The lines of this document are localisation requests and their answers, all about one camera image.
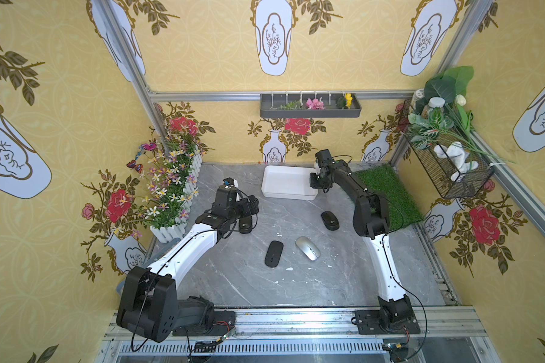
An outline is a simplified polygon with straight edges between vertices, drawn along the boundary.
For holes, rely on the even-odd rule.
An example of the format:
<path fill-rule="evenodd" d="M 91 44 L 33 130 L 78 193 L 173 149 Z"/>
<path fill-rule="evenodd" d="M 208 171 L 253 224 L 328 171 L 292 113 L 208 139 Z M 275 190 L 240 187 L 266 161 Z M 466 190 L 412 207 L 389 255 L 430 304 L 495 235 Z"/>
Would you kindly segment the black ribbed mouse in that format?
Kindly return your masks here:
<path fill-rule="evenodd" d="M 324 211 L 321 213 L 321 219 L 325 227 L 330 231 L 337 231 L 340 228 L 339 220 L 336 215 L 331 211 Z"/>
<path fill-rule="evenodd" d="M 253 230 L 252 215 L 245 216 L 239 219 L 239 232 L 241 234 L 250 234 L 252 230 Z"/>

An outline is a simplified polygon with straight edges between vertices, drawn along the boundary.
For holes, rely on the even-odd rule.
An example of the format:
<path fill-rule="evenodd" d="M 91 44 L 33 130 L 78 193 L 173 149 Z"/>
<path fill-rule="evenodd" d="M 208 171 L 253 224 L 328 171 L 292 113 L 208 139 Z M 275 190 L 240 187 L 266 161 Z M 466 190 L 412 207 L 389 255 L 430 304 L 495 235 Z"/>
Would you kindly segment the white plastic storage box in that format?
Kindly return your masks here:
<path fill-rule="evenodd" d="M 313 201 L 318 195 L 310 187 L 310 174 L 314 172 L 314 168 L 266 166 L 261 191 L 266 198 Z"/>

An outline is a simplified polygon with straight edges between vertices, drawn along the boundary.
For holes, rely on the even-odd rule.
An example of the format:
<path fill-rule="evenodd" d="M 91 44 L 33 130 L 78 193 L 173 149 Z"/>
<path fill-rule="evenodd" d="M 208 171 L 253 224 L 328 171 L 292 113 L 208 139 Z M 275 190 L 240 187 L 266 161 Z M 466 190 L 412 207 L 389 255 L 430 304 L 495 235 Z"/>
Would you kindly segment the silver mouse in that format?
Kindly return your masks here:
<path fill-rule="evenodd" d="M 316 261 L 320 258 L 319 248 L 308 237 L 301 236 L 295 241 L 295 246 L 307 257 L 310 261 Z"/>

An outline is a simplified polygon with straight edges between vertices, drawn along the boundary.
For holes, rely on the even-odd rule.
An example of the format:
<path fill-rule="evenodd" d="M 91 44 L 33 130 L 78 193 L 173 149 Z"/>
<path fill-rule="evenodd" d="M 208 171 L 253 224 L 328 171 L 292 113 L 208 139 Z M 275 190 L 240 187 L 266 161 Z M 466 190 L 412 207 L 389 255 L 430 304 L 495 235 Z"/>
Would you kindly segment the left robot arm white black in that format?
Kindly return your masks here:
<path fill-rule="evenodd" d="M 178 298 L 177 288 L 190 269 L 212 247 L 234 232 L 240 219 L 256 216 L 259 200 L 228 183 L 216 190 L 215 200 L 195 220 L 189 233 L 157 261 L 136 266 L 127 274 L 116 323 L 156 343 L 186 328 L 210 330 L 213 303 L 201 296 Z"/>

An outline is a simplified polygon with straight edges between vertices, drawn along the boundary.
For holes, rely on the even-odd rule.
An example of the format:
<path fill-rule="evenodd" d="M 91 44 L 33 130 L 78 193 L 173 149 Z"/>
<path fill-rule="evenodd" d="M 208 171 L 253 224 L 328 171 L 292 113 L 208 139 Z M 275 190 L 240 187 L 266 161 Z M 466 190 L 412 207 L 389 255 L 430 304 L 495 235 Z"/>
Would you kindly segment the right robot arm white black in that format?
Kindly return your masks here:
<path fill-rule="evenodd" d="M 310 187 L 328 191 L 340 186 L 354 203 L 353 227 L 369 248 L 378 281 L 378 321 L 385 331 L 394 331 L 414 319 L 409 297 L 399 279 L 391 252 L 391 218 L 388 199 L 369 189 L 343 160 L 336 160 L 325 149 L 315 154 L 315 171 Z"/>

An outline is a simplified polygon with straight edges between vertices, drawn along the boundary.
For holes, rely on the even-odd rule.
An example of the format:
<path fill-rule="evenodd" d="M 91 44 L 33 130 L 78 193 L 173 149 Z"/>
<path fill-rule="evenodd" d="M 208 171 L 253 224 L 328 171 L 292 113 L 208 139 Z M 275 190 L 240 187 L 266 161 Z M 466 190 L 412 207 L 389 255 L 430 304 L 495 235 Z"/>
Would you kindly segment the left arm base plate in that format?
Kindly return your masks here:
<path fill-rule="evenodd" d="M 202 316 L 178 319 L 172 332 L 174 337 L 223 336 L 236 326 L 236 313 L 232 310 L 209 311 Z"/>

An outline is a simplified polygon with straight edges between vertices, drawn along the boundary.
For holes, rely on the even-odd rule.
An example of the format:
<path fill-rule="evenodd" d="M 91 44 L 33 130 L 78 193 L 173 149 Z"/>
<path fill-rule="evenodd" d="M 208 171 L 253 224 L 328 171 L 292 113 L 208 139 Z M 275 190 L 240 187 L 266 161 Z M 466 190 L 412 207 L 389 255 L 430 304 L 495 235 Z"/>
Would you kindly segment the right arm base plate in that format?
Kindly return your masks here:
<path fill-rule="evenodd" d="M 378 334 L 420 334 L 421 328 L 417 319 L 402 319 L 390 322 L 381 309 L 355 310 L 351 323 L 357 328 L 360 335 Z"/>

